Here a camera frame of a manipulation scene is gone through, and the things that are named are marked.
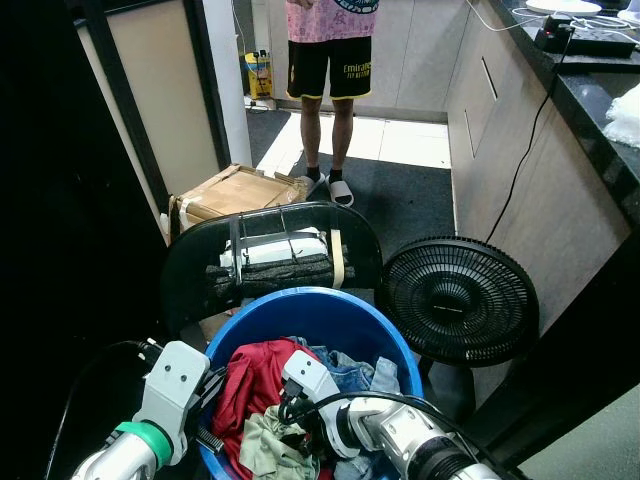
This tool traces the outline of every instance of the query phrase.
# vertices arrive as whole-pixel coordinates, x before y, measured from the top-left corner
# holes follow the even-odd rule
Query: black sock
[[[334,170],[333,168],[329,172],[329,183],[339,182],[342,180],[342,170]]]
[[[307,167],[307,177],[314,182],[320,180],[320,167]]]

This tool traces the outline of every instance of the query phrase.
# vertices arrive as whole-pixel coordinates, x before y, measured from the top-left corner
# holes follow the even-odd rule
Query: brown cardboard
[[[302,181],[279,173],[275,176],[266,177],[255,168],[231,165],[177,197],[173,205],[170,203],[170,209],[179,211],[189,199],[187,220],[193,225],[233,213],[304,201],[307,191]]]

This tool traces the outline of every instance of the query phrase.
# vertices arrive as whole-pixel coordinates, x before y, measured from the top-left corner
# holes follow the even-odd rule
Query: yellow container
[[[253,52],[244,56],[249,76],[249,94],[253,100],[270,98],[272,94],[271,57],[256,57]]]

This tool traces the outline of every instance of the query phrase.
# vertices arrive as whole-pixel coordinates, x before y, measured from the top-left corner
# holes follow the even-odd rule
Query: granite countertop
[[[506,26],[526,20],[514,8],[524,0],[489,0]],[[560,55],[543,52],[533,43],[537,22],[509,30],[516,45],[547,88]],[[567,122],[612,198],[632,228],[640,225],[640,150],[604,136],[605,114],[613,98],[640,83],[640,53],[631,59],[567,56],[559,69],[552,100]]]

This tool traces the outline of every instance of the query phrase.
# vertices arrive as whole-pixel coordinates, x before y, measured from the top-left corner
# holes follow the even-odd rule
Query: white slide sandal
[[[345,182],[344,180],[338,180],[337,182],[330,183],[329,177],[327,177],[326,183],[327,188],[329,189],[329,193],[331,194],[332,202],[337,203],[338,205],[343,205],[345,207],[350,207],[351,205],[353,205],[353,193],[351,192],[349,185],[347,185],[347,182]],[[349,200],[347,202],[337,202],[336,198],[339,197],[347,197]]]
[[[315,191],[315,189],[318,188],[320,185],[322,185],[325,179],[325,175],[324,173],[320,173],[320,178],[318,179],[317,182],[314,182],[313,179],[307,177],[306,175],[303,175],[302,177],[298,177],[298,178],[302,180],[304,184],[307,186],[307,198],[309,198],[311,194]]]

